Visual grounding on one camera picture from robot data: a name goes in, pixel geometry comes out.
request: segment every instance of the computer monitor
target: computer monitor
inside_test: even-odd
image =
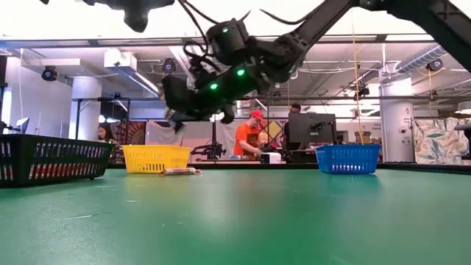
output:
[[[26,129],[28,128],[29,118],[19,119],[16,122],[15,131],[18,134],[25,134]]]
[[[290,113],[288,125],[292,143],[336,142],[335,114]]]

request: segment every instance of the woman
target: woman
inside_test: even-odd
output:
[[[118,144],[118,141],[113,137],[110,127],[103,124],[98,126],[98,141]]]

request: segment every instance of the plastic basket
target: plastic basket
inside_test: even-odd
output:
[[[36,186],[105,174],[112,144],[0,135],[0,186]]]
[[[185,168],[191,148],[166,145],[123,146],[129,173],[160,173],[164,169]]]
[[[316,149],[319,169],[329,174],[371,174],[376,171],[380,146],[349,144]]]

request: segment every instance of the green table surface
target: green table surface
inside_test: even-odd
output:
[[[0,190],[8,265],[471,264],[471,177],[205,171]]]

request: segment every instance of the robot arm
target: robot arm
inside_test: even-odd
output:
[[[167,105],[176,110],[174,121],[206,120],[227,111],[234,100],[250,91],[265,93],[274,82],[286,82],[301,65],[309,49],[352,7],[385,10],[400,19],[413,21],[441,44],[460,64],[471,71],[471,20],[448,0],[324,0],[292,32],[273,42],[250,36],[243,21],[235,19],[211,27],[207,38],[216,59],[226,72],[198,72],[196,90],[189,91],[183,80],[163,79]]]

